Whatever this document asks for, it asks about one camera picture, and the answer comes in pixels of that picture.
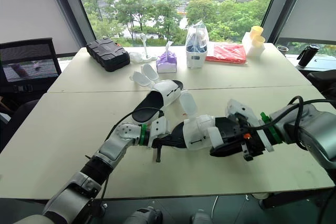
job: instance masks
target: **red bag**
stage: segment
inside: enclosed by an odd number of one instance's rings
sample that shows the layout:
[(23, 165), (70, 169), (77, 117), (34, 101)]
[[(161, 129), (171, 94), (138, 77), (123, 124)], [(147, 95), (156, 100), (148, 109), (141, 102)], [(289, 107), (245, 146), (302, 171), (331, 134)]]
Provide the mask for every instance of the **red bag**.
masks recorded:
[(246, 54), (242, 44), (215, 42), (213, 56), (205, 60), (242, 64), (246, 62)]

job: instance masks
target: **black chair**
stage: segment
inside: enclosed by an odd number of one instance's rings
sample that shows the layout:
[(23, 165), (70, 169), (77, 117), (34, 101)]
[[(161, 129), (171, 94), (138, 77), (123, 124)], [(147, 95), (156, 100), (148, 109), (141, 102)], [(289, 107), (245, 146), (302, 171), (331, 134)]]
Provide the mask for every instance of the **black chair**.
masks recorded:
[(328, 99), (336, 100), (336, 70), (311, 72), (307, 79)]
[(37, 104), (38, 100), (33, 100), (30, 102), (27, 102), (23, 105), (21, 105), (15, 113), (12, 113), (11, 111), (1, 111), (2, 113), (6, 113), (10, 115), (10, 120), (7, 124), (3, 123), (0, 133), (0, 153), (5, 148), (5, 146), (8, 144), (9, 140), (12, 138), (14, 133), (17, 131), (17, 129), (21, 126), (23, 121), (26, 119), (26, 117), (30, 114), (30, 112), (33, 110), (35, 105)]
[(61, 70), (51, 38), (0, 44), (0, 95), (21, 105), (39, 99)]

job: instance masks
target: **green ring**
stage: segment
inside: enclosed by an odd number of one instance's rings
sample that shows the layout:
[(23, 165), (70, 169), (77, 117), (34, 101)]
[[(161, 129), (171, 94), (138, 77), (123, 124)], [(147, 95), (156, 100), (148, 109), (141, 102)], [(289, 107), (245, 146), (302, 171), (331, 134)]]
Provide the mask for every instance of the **green ring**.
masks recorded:
[(140, 135), (140, 143), (139, 145), (143, 145), (143, 141), (145, 140), (145, 132), (146, 132), (147, 125), (143, 124), (141, 126), (141, 135)]

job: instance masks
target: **white wall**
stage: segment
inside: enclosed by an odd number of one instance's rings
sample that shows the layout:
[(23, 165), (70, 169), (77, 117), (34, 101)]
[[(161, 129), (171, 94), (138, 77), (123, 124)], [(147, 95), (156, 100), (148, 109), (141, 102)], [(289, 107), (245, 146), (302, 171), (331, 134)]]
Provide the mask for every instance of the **white wall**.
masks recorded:
[(297, 0), (280, 37), (336, 41), (336, 0)]
[(0, 0), (0, 43), (46, 37), (57, 54), (79, 49), (56, 0)]

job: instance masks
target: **black cup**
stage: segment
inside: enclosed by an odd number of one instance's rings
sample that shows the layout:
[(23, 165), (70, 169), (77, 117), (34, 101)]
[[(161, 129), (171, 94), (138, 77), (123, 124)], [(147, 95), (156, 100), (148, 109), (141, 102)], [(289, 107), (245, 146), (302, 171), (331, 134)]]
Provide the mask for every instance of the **black cup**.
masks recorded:
[(306, 47), (297, 58), (297, 60), (300, 60), (299, 66), (305, 67), (319, 50), (320, 47), (316, 44), (310, 44)]

